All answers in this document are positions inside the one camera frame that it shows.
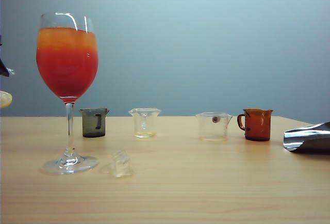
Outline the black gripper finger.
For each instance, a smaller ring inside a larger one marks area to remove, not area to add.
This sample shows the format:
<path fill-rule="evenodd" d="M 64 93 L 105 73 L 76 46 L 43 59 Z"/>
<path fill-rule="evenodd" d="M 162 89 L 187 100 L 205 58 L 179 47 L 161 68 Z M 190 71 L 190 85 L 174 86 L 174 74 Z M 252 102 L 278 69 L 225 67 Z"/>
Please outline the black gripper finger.
<path fill-rule="evenodd" d="M 9 71 L 1 59 L 0 59 L 0 75 L 4 77 L 9 77 Z"/>

